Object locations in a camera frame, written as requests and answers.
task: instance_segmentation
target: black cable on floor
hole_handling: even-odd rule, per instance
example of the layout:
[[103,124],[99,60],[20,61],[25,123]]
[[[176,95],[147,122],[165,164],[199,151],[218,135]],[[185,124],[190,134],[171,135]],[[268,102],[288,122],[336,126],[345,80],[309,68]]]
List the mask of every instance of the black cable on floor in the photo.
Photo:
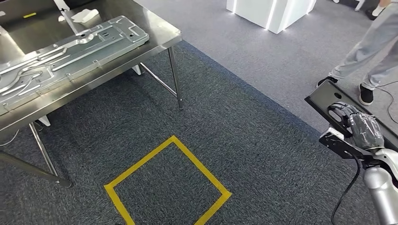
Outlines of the black cable on floor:
[[387,83],[387,84],[385,84],[385,85],[378,86],[378,87],[376,87],[376,88],[379,89],[379,90],[381,90],[381,91],[386,92],[387,94],[389,94],[389,95],[391,96],[392,101],[391,101],[390,105],[387,107],[387,113],[388,113],[388,115],[390,116],[391,120],[392,120],[394,123],[398,124],[398,122],[392,117],[392,114],[390,113],[390,108],[391,108],[391,106],[392,106],[392,103],[394,102],[394,97],[393,97],[392,94],[389,93],[388,91],[386,91],[386,90],[384,90],[384,89],[381,89],[381,87],[385,87],[385,86],[390,85],[390,84],[393,84],[393,83],[398,83],[398,81],[394,81],[394,82],[391,82],[391,83]]
[[352,157],[354,157],[355,162],[357,163],[357,173],[355,174],[354,178],[352,179],[351,183],[348,185],[348,187],[345,189],[345,191],[343,192],[343,194],[341,195],[340,199],[338,200],[335,209],[332,212],[332,215],[330,216],[330,221],[332,222],[332,225],[336,225],[335,223],[335,214],[337,212],[338,207],[340,206],[341,202],[343,201],[345,195],[348,193],[348,191],[350,191],[351,187],[354,185],[354,183],[357,181],[359,175],[360,175],[360,160],[355,156],[352,155],[349,152],[346,152],[348,154],[350,154]]

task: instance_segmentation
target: yellow tape square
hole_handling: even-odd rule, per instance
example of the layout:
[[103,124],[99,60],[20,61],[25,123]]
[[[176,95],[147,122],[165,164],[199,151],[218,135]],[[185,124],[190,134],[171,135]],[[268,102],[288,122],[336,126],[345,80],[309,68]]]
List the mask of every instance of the yellow tape square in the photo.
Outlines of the yellow tape square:
[[218,180],[217,178],[211,174],[211,172],[192,154],[191,151],[187,149],[187,147],[182,144],[180,140],[177,139],[176,136],[171,136],[168,140],[159,145],[156,149],[151,151],[148,155],[144,156],[141,160],[135,163],[132,167],[124,171],[118,177],[116,177],[109,184],[104,185],[105,190],[107,191],[109,197],[111,198],[113,204],[116,209],[119,211],[120,215],[126,221],[127,225],[135,225],[133,219],[128,213],[127,209],[120,201],[119,196],[117,196],[114,187],[118,185],[121,181],[130,176],[134,171],[136,171],[140,166],[149,161],[151,158],[156,156],[160,151],[165,149],[171,143],[174,143],[194,164],[195,166],[209,179],[209,181],[220,191],[221,196],[215,201],[215,203],[196,221],[195,225],[203,225],[205,224],[215,212],[221,208],[221,206],[228,200],[231,196],[231,192],[229,192]]

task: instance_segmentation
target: gray carpet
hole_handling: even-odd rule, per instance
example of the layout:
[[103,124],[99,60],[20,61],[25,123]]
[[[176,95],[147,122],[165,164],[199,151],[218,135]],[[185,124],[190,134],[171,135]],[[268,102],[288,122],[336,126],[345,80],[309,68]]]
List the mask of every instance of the gray carpet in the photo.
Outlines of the gray carpet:
[[[181,29],[184,39],[270,97],[300,119],[323,132],[326,121],[303,100],[362,38],[371,21],[363,12],[317,0],[314,10],[276,35],[225,9],[226,0],[136,0]],[[357,99],[358,84],[387,53],[340,82]],[[398,80],[398,71],[385,83]],[[385,87],[398,96],[398,83]],[[398,133],[387,114],[391,98],[375,91],[369,110]],[[398,101],[391,107],[398,120]]]
[[[186,42],[176,47],[185,110],[148,75],[128,71],[49,114],[39,134],[61,188],[1,163],[5,225],[123,223],[108,184],[172,135],[232,193],[208,224],[327,225],[352,179],[352,162],[319,133]],[[147,66],[171,82],[167,53]],[[27,128],[4,148],[45,168]],[[220,193],[175,146],[115,187],[136,224],[193,224]],[[374,225],[362,182],[337,213],[339,225]]]

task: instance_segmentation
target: sneaker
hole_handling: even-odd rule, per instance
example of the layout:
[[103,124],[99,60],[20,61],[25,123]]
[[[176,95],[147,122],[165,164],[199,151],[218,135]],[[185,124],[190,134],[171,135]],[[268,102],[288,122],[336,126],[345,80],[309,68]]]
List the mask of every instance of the sneaker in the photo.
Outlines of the sneaker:
[[321,85],[324,81],[326,81],[326,80],[330,80],[330,81],[332,81],[333,83],[337,83],[337,81],[338,81],[338,79],[336,79],[336,78],[334,78],[334,77],[331,77],[331,76],[327,76],[326,78],[323,78],[321,81],[319,81],[317,84],[316,84],[316,87],[319,87],[319,85]]
[[360,102],[363,105],[370,105],[373,102],[373,91],[367,88],[364,88],[362,84],[359,85],[360,89]]

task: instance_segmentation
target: white display stand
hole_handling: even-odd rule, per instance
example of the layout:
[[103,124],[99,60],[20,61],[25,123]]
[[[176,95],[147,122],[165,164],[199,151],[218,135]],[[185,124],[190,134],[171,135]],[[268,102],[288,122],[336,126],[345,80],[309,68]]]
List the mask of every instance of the white display stand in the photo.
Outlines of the white display stand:
[[227,10],[275,33],[314,8],[316,0],[227,0]]

